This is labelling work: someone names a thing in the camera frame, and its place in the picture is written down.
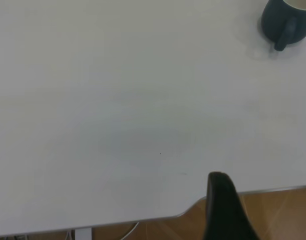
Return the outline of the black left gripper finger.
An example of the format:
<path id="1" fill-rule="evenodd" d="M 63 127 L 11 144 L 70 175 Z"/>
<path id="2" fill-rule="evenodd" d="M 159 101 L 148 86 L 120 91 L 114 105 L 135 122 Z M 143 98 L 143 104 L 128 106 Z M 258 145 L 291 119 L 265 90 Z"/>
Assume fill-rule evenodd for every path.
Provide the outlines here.
<path id="1" fill-rule="evenodd" d="M 208 175 L 206 194 L 206 240 L 257 240 L 231 178 L 222 172 Z"/>

